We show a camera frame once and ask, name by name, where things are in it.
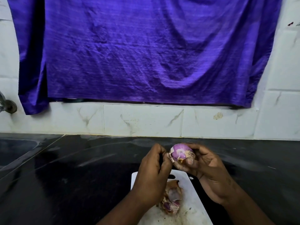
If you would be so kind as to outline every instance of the sink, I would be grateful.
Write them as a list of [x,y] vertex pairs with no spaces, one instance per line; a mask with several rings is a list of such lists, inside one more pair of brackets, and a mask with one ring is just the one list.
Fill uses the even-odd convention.
[[33,150],[37,142],[33,140],[0,139],[0,169]]

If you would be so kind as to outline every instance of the fingernail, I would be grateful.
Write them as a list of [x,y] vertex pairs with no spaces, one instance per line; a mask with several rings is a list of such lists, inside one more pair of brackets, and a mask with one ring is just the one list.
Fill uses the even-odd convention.
[[188,165],[193,165],[193,160],[191,158],[187,158],[185,161]]

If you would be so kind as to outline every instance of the cutting board handle hole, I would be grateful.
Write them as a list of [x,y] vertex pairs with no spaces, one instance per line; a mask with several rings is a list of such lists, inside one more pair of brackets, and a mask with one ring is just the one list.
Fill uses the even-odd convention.
[[169,175],[168,179],[175,179],[174,175]]

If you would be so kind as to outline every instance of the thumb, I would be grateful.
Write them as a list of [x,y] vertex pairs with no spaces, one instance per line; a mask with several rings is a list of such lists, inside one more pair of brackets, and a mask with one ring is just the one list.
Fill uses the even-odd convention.
[[173,167],[172,161],[167,157],[167,153],[163,156],[163,163],[160,167],[159,176],[163,180],[168,180],[169,174]]
[[199,163],[199,161],[194,160],[192,158],[186,158],[185,160],[186,165],[191,169],[196,169],[202,172],[208,178],[213,178],[216,176],[216,168],[207,166],[203,163]]

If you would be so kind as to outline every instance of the beige stain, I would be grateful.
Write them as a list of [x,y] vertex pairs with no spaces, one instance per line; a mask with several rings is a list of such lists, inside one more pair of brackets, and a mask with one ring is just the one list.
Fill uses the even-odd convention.
[[214,120],[218,120],[221,119],[223,117],[223,114],[221,112],[218,112],[215,116],[214,116]]

